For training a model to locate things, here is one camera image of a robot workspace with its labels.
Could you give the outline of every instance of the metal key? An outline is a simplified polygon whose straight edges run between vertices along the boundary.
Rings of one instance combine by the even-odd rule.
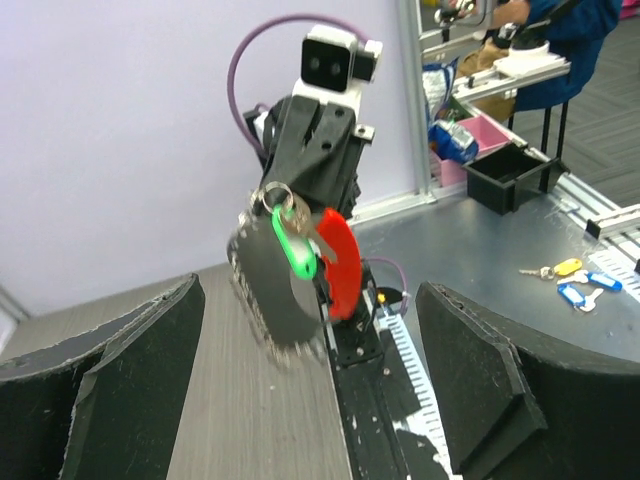
[[[579,307],[581,311],[585,313],[591,312],[594,308],[596,308],[596,300],[600,295],[604,293],[604,288],[596,288],[591,295],[587,295],[584,297],[585,304],[582,307]]]
[[[564,285],[565,283],[589,283],[588,273],[588,270],[578,270],[573,275],[558,280],[558,285]]]
[[[320,254],[323,257],[327,257],[329,262],[336,263],[338,261],[336,253],[317,232],[316,226],[311,220],[311,209],[300,196],[293,194],[293,212],[291,214],[282,209],[280,221],[290,234],[302,235],[314,242],[320,249]]]
[[[542,267],[539,270],[519,270],[522,275],[532,275],[543,280],[553,280],[556,276],[553,268]]]

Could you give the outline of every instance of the key ring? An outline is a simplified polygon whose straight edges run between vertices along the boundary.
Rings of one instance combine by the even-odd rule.
[[[272,214],[273,213],[273,207],[270,206],[267,203],[267,199],[266,199],[266,195],[267,193],[269,193],[272,190],[276,190],[276,189],[281,189],[284,190],[287,193],[287,198],[284,200],[283,202],[283,208],[285,209],[285,211],[291,210],[293,208],[293,192],[291,191],[291,189],[289,188],[288,185],[285,185],[282,182],[269,182],[265,185],[265,187],[260,190],[260,192],[258,193],[258,198],[260,199],[260,201],[262,202],[262,205],[264,206],[264,209],[267,211],[267,213]]]

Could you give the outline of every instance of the pink container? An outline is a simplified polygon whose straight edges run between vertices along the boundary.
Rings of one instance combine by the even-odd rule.
[[[478,158],[509,143],[509,137],[484,115],[460,120],[458,125],[469,130],[478,142]]]
[[[484,115],[461,120],[458,124],[469,130],[478,142],[478,158],[509,143],[509,137]],[[435,152],[431,152],[431,157],[431,170],[442,187],[467,180],[467,172],[459,163],[442,160]]]

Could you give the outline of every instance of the white wall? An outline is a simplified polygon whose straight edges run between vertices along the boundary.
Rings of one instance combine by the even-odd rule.
[[[0,4],[0,285],[43,314],[226,260],[259,180],[225,97],[258,23],[312,11],[384,42],[362,121],[363,202],[414,187],[396,7],[389,0],[5,0]],[[309,24],[239,69],[243,110],[290,92]]]

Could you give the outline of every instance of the blue key tag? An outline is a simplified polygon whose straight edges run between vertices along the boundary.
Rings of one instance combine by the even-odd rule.
[[[607,288],[612,292],[619,292],[620,290],[622,290],[622,282],[616,280],[615,278],[611,278],[603,273],[589,272],[587,273],[587,278],[589,279],[590,283]]]
[[[564,297],[573,307],[584,307],[587,303],[586,298],[580,291],[573,285],[568,283],[558,285],[558,293]]]

